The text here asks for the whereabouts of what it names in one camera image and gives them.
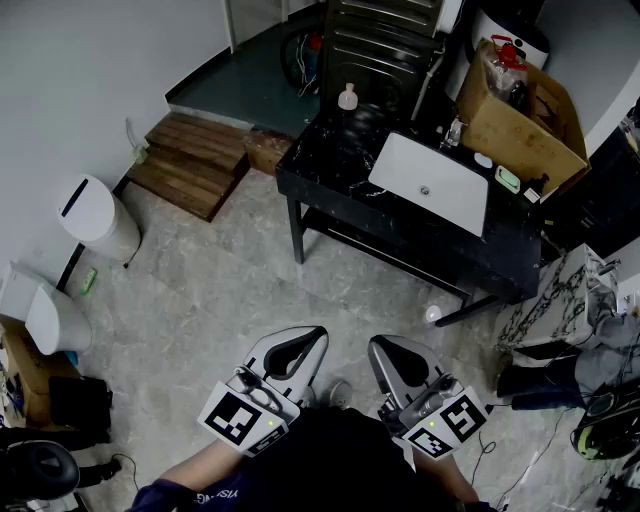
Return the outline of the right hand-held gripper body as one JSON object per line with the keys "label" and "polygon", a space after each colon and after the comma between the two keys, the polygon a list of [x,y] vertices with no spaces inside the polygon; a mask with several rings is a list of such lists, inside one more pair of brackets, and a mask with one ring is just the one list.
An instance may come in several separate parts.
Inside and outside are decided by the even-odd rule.
{"label": "right hand-held gripper body", "polygon": [[388,399],[378,416],[392,437],[430,459],[451,455],[488,419],[475,391],[452,374],[441,375],[404,408]]}

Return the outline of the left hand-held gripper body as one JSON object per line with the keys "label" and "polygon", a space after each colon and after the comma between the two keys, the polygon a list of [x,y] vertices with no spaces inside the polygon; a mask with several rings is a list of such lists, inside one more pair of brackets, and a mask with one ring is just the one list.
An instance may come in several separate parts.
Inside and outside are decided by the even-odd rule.
{"label": "left hand-held gripper body", "polygon": [[238,453],[255,457],[289,432],[301,408],[245,366],[219,381],[198,422]]}

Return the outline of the person's left forearm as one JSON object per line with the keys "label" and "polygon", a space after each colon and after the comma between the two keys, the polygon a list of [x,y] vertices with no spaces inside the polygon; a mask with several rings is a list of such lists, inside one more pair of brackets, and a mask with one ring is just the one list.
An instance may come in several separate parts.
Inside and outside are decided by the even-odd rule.
{"label": "person's left forearm", "polygon": [[231,475],[243,459],[241,453],[216,440],[165,471],[160,479],[200,492]]}

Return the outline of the person's right forearm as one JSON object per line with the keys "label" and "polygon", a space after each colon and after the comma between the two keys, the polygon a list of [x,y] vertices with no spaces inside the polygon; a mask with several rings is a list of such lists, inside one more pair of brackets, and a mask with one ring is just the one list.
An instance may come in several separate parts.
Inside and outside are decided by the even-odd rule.
{"label": "person's right forearm", "polygon": [[435,482],[448,496],[465,505],[480,502],[477,492],[464,477],[452,455],[433,460],[417,449],[412,452],[418,475]]}

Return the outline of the white sink basin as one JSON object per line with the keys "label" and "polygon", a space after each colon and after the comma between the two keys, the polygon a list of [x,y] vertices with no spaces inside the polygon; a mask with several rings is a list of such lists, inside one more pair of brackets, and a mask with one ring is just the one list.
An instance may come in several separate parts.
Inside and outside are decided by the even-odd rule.
{"label": "white sink basin", "polygon": [[483,235],[487,179],[426,145],[390,133],[368,181],[477,237]]}

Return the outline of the black marble vanity table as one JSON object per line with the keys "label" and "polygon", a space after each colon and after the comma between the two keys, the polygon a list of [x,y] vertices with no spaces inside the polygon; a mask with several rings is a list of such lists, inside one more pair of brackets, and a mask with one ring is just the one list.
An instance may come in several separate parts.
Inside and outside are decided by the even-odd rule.
{"label": "black marble vanity table", "polygon": [[[368,181],[390,133],[404,135],[488,181],[483,235],[477,237]],[[378,111],[325,111],[280,160],[277,186],[287,201],[294,257],[314,230],[465,297],[478,287],[517,303],[536,294],[541,242],[517,198],[464,148],[439,150],[436,137],[394,126]]]}

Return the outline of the person's right shoe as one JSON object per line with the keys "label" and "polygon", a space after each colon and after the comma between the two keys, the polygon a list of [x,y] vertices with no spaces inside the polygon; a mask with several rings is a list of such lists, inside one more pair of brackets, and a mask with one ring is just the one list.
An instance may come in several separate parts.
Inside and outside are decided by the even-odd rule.
{"label": "person's right shoe", "polygon": [[339,409],[348,409],[352,401],[353,389],[347,381],[337,382],[329,393],[329,406]]}

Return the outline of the person's dark clothing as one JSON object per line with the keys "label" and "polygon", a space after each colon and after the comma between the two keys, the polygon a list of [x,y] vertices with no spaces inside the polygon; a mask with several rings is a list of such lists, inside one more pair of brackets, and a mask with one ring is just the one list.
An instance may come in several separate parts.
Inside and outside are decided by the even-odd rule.
{"label": "person's dark clothing", "polygon": [[290,432],[195,492],[161,480],[127,512],[496,512],[465,505],[417,474],[382,422],[356,409],[304,411]]}

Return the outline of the marble-pattern box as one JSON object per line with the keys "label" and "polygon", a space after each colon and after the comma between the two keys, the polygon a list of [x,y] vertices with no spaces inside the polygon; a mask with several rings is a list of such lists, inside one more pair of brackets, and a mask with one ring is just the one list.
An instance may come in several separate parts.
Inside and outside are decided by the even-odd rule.
{"label": "marble-pattern box", "polygon": [[579,345],[617,310],[616,264],[582,244],[540,272],[537,295],[503,307],[494,340],[501,349],[564,349]]}

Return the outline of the black bag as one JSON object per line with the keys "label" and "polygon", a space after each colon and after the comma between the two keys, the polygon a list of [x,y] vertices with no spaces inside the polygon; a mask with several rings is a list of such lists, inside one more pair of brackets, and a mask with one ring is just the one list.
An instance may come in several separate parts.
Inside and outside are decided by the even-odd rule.
{"label": "black bag", "polygon": [[113,393],[104,380],[50,377],[51,420],[58,426],[83,431],[111,428]]}

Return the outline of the worn wooden plank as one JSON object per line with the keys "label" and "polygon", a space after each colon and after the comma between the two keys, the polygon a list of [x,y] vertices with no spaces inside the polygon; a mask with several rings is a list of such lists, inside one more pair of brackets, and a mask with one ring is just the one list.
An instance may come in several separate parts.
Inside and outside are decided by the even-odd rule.
{"label": "worn wooden plank", "polygon": [[276,166],[293,145],[295,139],[269,130],[250,130],[243,138],[249,163],[253,169],[276,175]]}

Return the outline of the wooden slat pallet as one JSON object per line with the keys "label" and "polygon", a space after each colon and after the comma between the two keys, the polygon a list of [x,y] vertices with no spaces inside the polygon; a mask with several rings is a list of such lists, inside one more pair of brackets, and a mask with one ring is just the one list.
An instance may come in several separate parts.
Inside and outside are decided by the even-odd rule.
{"label": "wooden slat pallet", "polygon": [[250,168],[248,132],[184,113],[168,113],[146,135],[147,156],[130,181],[211,221]]}

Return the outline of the green soap dish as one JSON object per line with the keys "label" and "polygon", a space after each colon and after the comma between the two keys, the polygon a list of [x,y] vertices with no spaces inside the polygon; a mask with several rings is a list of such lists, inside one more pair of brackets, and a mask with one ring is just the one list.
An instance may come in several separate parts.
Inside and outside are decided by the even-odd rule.
{"label": "green soap dish", "polygon": [[513,194],[520,192],[520,179],[502,165],[498,165],[495,172],[495,179]]}

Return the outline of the small cardboard box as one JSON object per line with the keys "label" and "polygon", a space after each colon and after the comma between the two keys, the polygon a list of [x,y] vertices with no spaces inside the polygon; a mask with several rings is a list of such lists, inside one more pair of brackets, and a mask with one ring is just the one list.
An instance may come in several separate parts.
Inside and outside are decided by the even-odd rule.
{"label": "small cardboard box", "polygon": [[10,427],[64,430],[51,419],[49,380],[81,378],[66,355],[41,354],[23,322],[0,315],[0,370],[9,383],[0,396]]}

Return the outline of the white slotted trash can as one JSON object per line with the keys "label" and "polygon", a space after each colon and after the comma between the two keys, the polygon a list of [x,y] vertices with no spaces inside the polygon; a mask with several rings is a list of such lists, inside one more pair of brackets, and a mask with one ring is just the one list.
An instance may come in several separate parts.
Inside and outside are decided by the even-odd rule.
{"label": "white slotted trash can", "polygon": [[141,233],[133,217],[91,175],[73,175],[62,182],[56,212],[68,234],[98,254],[125,264],[140,247]]}

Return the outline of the chrome faucet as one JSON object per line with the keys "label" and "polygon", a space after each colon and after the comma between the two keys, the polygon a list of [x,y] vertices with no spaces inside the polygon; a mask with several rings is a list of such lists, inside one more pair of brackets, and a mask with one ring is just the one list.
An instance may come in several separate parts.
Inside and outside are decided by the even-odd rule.
{"label": "chrome faucet", "polygon": [[456,116],[450,123],[440,142],[441,148],[454,148],[460,144],[462,131],[466,124]]}

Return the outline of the black cabinet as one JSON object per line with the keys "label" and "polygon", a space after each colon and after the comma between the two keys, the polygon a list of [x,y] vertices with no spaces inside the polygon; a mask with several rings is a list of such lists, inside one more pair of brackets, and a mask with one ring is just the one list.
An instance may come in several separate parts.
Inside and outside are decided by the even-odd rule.
{"label": "black cabinet", "polygon": [[605,258],[640,236],[640,155],[619,128],[590,158],[591,169],[542,206],[557,252],[588,245]]}

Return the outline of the large cardboard box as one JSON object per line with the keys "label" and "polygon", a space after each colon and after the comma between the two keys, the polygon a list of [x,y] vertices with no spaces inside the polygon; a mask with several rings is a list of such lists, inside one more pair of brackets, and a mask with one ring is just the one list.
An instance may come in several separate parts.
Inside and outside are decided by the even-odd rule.
{"label": "large cardboard box", "polygon": [[566,89],[537,67],[529,72],[522,109],[492,96],[482,62],[470,65],[456,99],[466,124],[462,144],[504,166],[520,180],[549,176],[544,193],[571,187],[589,169],[584,136]]}

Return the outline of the white black-topped appliance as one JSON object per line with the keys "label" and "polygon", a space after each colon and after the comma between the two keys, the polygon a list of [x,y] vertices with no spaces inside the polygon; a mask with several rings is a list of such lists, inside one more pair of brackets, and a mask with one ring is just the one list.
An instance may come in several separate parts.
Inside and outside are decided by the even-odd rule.
{"label": "white black-topped appliance", "polygon": [[[501,73],[489,66],[494,34],[513,40],[519,60],[527,65],[526,71]],[[464,49],[470,65],[476,60],[482,62],[491,95],[515,109],[522,109],[526,103],[531,68],[542,67],[550,53],[548,39],[535,26],[528,7],[499,0],[480,0]]]}

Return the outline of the grey tumble dryer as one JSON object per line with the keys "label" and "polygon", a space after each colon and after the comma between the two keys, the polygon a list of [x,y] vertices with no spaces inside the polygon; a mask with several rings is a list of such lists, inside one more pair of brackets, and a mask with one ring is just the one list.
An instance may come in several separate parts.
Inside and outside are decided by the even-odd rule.
{"label": "grey tumble dryer", "polygon": [[328,0],[331,13],[340,12],[387,23],[432,37],[443,0]]}

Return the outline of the white rounded canister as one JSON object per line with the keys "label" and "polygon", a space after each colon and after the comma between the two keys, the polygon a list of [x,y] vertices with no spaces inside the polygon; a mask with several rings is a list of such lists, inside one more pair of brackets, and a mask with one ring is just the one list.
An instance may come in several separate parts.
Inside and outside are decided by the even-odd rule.
{"label": "white rounded canister", "polygon": [[435,31],[450,34],[454,29],[464,0],[442,0]]}

